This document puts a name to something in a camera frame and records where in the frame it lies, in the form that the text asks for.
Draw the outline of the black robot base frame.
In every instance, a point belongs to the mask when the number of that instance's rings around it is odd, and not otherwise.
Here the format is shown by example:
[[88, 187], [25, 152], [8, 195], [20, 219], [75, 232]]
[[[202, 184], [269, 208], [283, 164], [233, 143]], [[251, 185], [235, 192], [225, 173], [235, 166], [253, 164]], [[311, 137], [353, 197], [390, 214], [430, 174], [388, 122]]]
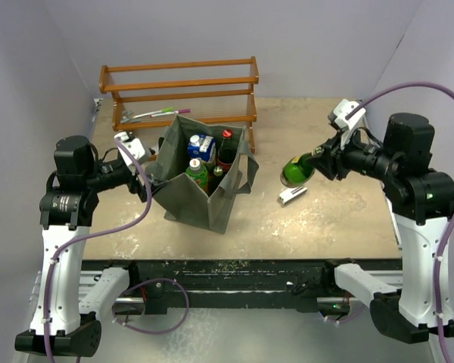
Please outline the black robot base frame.
[[100, 274], [109, 267], [133, 267], [132, 285], [117, 305], [134, 306], [147, 315], [168, 309], [294, 309], [345, 313], [354, 299], [336, 287], [327, 259], [140, 259], [84, 260], [82, 270]]

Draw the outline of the cola glass bottle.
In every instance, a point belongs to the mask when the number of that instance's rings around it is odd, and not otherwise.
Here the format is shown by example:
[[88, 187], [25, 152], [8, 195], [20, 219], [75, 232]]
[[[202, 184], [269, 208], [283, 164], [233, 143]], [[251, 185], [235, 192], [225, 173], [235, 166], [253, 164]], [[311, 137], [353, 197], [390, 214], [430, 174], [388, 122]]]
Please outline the cola glass bottle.
[[237, 145], [233, 138], [233, 131], [224, 129], [222, 131], [222, 142], [217, 151], [217, 164], [224, 173], [227, 173], [235, 160]]

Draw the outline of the orange soda plastic bottle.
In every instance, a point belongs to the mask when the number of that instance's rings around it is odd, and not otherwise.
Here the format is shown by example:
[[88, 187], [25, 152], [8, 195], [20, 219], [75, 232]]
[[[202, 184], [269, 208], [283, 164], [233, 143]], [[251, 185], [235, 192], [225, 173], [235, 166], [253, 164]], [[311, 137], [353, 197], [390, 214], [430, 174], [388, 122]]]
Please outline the orange soda plastic bottle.
[[189, 161], [185, 173], [201, 188], [206, 194], [208, 193], [209, 175], [206, 166], [200, 158], [194, 158]]

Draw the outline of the green canvas bag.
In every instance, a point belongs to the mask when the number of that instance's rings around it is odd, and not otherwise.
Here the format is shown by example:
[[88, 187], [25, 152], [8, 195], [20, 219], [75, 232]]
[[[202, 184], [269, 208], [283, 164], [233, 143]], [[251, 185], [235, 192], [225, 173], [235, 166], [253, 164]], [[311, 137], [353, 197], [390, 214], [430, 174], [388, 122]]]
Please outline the green canvas bag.
[[185, 173], [190, 160], [187, 152], [189, 138], [195, 134], [205, 134], [220, 142], [224, 129], [222, 125], [207, 125], [178, 115], [159, 139], [157, 159], [145, 168], [145, 172], [170, 180], [165, 188], [154, 189], [153, 195], [166, 210], [165, 219], [225, 233], [235, 198], [239, 194], [251, 192], [259, 169], [245, 139], [246, 129], [232, 127], [237, 145], [236, 157], [211, 196]]

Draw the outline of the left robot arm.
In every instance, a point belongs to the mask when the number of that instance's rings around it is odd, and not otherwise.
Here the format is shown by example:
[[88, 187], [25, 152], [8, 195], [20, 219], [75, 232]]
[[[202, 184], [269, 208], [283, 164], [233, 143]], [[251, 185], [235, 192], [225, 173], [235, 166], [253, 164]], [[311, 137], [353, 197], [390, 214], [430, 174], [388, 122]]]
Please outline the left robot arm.
[[100, 157], [85, 136], [62, 138], [56, 144], [56, 170], [46, 182], [39, 203], [43, 263], [38, 299], [30, 326], [15, 337], [14, 348], [32, 355], [92, 357], [98, 350], [101, 322], [116, 298], [135, 295], [141, 286], [134, 263], [107, 267], [79, 295], [82, 258], [93, 214], [103, 191], [125, 185], [149, 208], [151, 187], [142, 164], [148, 148], [130, 132], [115, 135], [115, 159]]

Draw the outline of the green glass bottle front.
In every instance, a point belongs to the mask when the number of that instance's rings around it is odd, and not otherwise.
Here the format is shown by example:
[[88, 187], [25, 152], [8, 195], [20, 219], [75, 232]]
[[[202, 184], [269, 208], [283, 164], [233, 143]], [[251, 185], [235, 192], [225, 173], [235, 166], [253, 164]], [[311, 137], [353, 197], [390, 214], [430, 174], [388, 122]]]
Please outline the green glass bottle front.
[[287, 162], [280, 174], [281, 183], [287, 188], [297, 188], [310, 180], [316, 171], [310, 162], [312, 156], [306, 153]]

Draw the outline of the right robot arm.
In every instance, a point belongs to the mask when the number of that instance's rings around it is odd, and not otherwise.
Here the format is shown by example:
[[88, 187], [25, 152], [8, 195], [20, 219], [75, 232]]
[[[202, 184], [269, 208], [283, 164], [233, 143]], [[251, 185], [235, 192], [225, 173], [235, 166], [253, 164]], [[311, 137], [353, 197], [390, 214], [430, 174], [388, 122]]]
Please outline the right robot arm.
[[437, 251], [454, 221], [454, 181], [429, 166], [434, 134], [427, 118], [395, 113], [381, 145], [358, 136], [344, 144], [337, 132], [309, 159], [330, 180], [358, 172], [382, 183], [400, 236], [402, 287], [378, 280], [352, 259], [327, 262], [321, 285], [330, 296], [345, 290], [356, 297], [379, 333], [408, 344], [425, 342], [430, 334], [454, 337], [448, 264]]

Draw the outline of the blue juice carton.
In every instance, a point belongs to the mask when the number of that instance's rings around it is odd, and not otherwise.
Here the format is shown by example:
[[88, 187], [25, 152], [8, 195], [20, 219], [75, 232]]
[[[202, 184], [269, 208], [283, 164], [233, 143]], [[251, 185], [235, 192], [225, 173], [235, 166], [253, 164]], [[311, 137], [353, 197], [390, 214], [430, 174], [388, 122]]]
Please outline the blue juice carton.
[[208, 166], [216, 162], [216, 141], [213, 136], [195, 134], [189, 138], [187, 152], [190, 158], [200, 159]]

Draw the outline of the green glass bottle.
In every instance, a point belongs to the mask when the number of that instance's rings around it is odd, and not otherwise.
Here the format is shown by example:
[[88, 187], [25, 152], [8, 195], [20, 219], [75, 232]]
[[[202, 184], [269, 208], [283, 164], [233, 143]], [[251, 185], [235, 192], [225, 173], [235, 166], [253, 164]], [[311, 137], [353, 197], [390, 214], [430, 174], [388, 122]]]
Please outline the green glass bottle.
[[312, 156], [306, 153], [287, 162], [280, 174], [281, 183], [287, 188], [297, 188], [310, 180], [316, 171], [310, 162]]
[[211, 196], [218, 188], [219, 183], [224, 177], [224, 171], [221, 166], [215, 166], [211, 173], [211, 178], [208, 183], [208, 193]]

